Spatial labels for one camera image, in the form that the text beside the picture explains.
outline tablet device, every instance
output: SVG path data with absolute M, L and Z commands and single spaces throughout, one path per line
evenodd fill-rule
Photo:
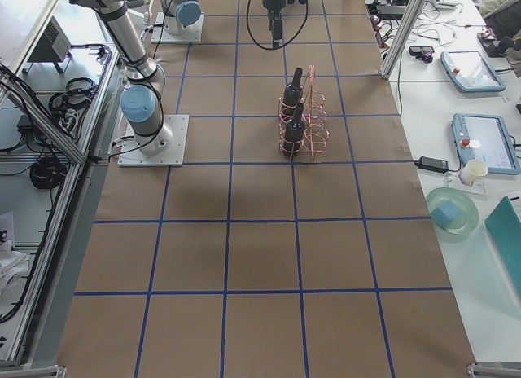
M 453 116 L 453 132 L 463 164 L 476 159 L 487 164 L 489 173 L 521 173 L 501 116 L 456 113 Z
M 503 91 L 505 83 L 479 51 L 443 51 L 441 63 L 450 79 L 466 92 Z

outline copper wire rack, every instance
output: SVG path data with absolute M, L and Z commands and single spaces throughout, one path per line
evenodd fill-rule
M 298 152 L 307 152 L 314 160 L 315 156 L 326 150 L 329 131 L 326 129 L 327 113 L 324 110 L 326 97 L 319 91 L 314 89 L 315 82 L 315 66 L 310 65 L 308 74 L 302 85 L 302 104 L 304 112 L 302 119 L 306 124 L 304 137 L 300 141 L 300 149 Z M 282 102 L 282 95 L 278 99 L 278 149 L 280 152 L 288 156 L 295 156 L 295 153 L 288 152 L 284 144 L 290 144 L 289 148 L 294 148 L 297 143 L 288 142 L 284 139 L 286 132 L 286 123 L 292 118 L 294 105 L 286 105 Z

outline person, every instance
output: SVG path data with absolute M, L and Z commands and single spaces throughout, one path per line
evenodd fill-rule
M 515 43 L 521 43 L 521 0 L 482 0 L 476 6 L 498 40 L 510 37 Z M 521 51 L 509 48 L 506 58 L 514 67 L 515 74 L 521 77 Z

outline blue joint cap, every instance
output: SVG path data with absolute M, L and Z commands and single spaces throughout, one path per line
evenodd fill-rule
M 154 114 L 155 105 L 154 92 L 143 85 L 132 86 L 120 97 L 121 110 L 131 123 L 143 123 L 150 119 Z
M 195 24 L 201 16 L 201 6 L 196 1 L 181 3 L 176 9 L 176 18 L 184 26 Z

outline blue sponge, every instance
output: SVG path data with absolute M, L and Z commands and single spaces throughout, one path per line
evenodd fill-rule
M 440 227 L 446 229 L 453 221 L 463 215 L 461 211 L 452 201 L 447 200 L 431 212 L 431 217 Z

